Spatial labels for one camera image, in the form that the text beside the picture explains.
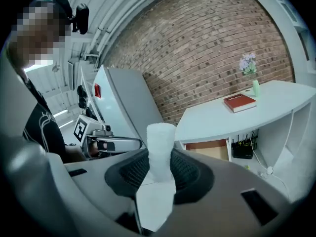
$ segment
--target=red book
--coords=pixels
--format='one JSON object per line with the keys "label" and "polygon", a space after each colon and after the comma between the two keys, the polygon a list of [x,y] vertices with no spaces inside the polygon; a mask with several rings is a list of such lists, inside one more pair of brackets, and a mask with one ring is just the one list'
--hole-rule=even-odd
{"label": "red book", "polygon": [[235,96],[224,98],[224,103],[234,112],[241,112],[243,110],[256,107],[256,100],[247,97],[243,94],[237,94]]}

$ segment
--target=green vase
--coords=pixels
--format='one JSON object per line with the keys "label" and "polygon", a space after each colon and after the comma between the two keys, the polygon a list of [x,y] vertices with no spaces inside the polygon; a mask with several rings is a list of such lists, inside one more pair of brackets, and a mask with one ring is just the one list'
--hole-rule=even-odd
{"label": "green vase", "polygon": [[252,81],[252,88],[253,88],[253,93],[255,94],[256,97],[260,95],[260,86],[258,80],[253,80]]}

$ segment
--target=floor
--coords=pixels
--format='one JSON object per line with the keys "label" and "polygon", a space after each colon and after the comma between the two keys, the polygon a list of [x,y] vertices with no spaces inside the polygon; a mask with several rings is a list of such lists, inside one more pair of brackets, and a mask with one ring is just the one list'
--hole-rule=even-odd
{"label": "floor", "polygon": [[[243,76],[242,54],[258,71]],[[177,125],[187,107],[272,80],[293,81],[281,35],[256,0],[162,0],[122,32],[108,67],[143,73],[166,122]]]}

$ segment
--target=ceiling light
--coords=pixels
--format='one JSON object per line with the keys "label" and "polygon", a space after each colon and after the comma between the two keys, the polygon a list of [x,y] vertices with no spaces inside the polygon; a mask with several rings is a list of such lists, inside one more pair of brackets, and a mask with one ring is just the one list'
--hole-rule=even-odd
{"label": "ceiling light", "polygon": [[25,69],[24,72],[27,73],[27,72],[32,71],[34,69],[39,69],[39,68],[42,68],[42,67],[53,65],[54,61],[53,60],[39,60],[39,61],[36,61],[36,63],[37,64],[32,65],[29,68]]}
{"label": "ceiling light", "polygon": [[53,116],[54,116],[54,118],[55,118],[55,117],[57,117],[57,116],[59,116],[59,115],[62,115],[62,114],[64,114],[64,113],[66,113],[67,111],[68,111],[68,110],[65,109],[65,110],[63,110],[63,111],[61,111],[61,112],[59,112],[59,113],[54,114]]}
{"label": "ceiling light", "polygon": [[74,122],[74,121],[73,121],[73,120],[72,120],[72,121],[69,121],[69,122],[67,122],[66,124],[61,125],[59,128],[62,128],[62,127],[64,127],[65,125],[68,125],[68,124],[70,124],[70,123],[72,123],[72,122]]}

